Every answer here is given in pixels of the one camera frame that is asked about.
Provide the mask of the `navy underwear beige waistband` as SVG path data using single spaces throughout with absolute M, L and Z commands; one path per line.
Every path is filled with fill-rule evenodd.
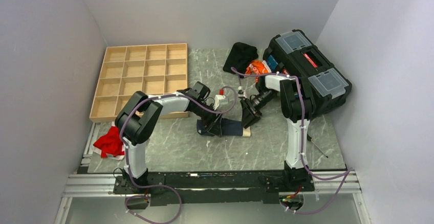
M 238 137 L 251 137 L 250 128 L 244 128 L 241 121 L 222 118 L 216 122 L 213 127 L 207 130 L 202 120 L 197 120 L 196 128 L 198 134 L 208 137 L 222 137 L 222 136 L 238 136 Z

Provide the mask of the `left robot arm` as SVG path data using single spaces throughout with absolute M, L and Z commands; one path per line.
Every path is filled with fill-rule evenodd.
M 162 115 L 189 111 L 200 117 L 203 130 L 213 136 L 222 136 L 221 113 L 206 104 L 210 89 L 201 82 L 193 87 L 162 96 L 137 91 L 118 113 L 115 125 L 125 148 L 123 177 L 127 187 L 141 193 L 148 186 L 148 167 L 145 159 L 146 144 Z

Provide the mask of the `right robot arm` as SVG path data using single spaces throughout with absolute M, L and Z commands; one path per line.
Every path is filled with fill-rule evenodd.
M 284 161 L 282 184 L 294 191 L 312 180 L 303 152 L 307 131 L 315 110 L 312 90 L 306 80 L 284 74 L 263 74 L 258 78 L 261 92 L 251 98 L 240 98 L 242 126 L 249 128 L 261 119 L 262 109 L 277 94 L 280 95 L 281 112 L 288 125 L 288 151 Z

